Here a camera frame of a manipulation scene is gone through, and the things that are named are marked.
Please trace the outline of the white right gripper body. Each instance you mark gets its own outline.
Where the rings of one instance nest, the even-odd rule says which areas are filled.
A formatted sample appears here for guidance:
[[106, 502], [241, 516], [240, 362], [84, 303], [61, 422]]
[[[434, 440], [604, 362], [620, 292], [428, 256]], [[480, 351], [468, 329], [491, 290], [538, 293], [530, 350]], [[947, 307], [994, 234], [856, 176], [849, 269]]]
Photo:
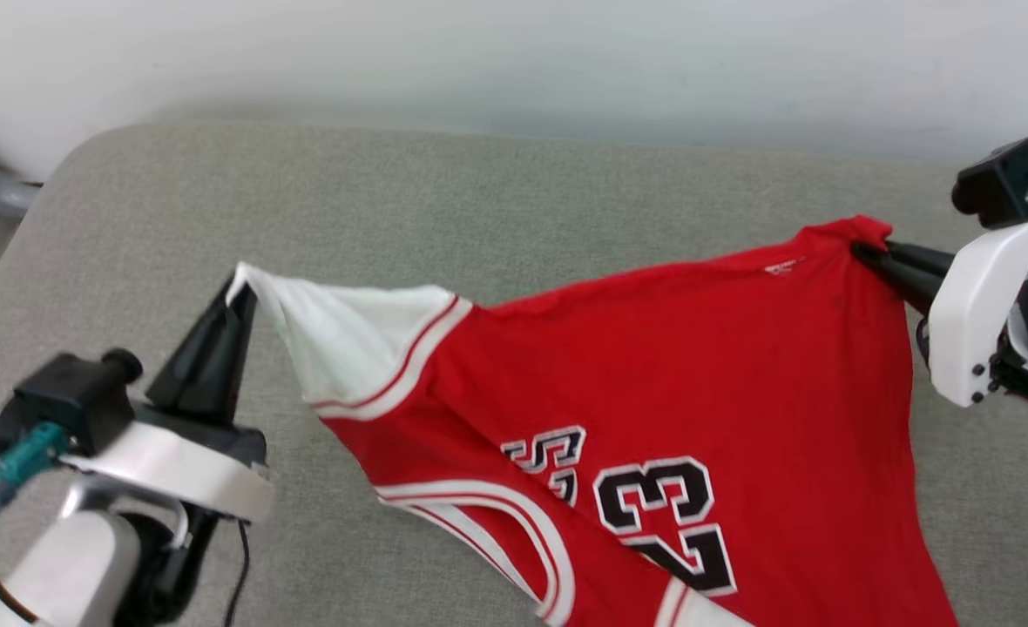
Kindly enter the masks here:
[[930, 381], [960, 408], [992, 382], [991, 357], [1028, 275], [1028, 222], [981, 234], [957, 251], [927, 316]]

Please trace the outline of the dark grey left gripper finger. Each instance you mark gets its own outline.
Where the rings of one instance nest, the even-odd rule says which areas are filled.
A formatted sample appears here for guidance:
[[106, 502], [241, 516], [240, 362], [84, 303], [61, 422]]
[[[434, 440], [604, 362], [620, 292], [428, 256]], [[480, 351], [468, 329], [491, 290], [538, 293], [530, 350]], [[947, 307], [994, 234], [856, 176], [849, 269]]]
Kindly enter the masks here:
[[195, 421], [231, 421], [233, 362], [238, 314], [227, 301], [225, 281], [146, 392], [147, 400], [172, 415]]
[[234, 425], [240, 383], [258, 298], [251, 288], [241, 288], [223, 311], [220, 335], [220, 425]]

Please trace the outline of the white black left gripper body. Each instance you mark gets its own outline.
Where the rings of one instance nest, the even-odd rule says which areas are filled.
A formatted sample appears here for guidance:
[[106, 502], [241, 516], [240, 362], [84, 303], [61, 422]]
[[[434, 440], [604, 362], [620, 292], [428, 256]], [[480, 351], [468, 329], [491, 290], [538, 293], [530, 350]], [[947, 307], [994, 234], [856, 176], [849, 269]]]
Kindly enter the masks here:
[[259, 429], [196, 423], [144, 405], [136, 410], [136, 420], [98, 453], [61, 457], [77, 473], [61, 516], [132, 496], [184, 503], [244, 523], [267, 520], [274, 508], [274, 476]]

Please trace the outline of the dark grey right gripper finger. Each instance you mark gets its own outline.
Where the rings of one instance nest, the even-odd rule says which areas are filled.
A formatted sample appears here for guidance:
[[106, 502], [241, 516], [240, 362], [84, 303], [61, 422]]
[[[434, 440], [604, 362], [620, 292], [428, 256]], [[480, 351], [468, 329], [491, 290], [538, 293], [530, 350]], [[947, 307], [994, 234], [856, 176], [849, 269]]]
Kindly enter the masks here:
[[884, 257], [887, 246], [852, 246], [852, 254], [856, 260], [877, 278], [887, 283], [894, 293], [907, 301], [918, 314], [928, 316], [932, 302], [937, 298], [937, 278], [893, 278], [884, 274]]
[[932, 247], [887, 242], [884, 274], [893, 278], [944, 278], [955, 262], [955, 254]]

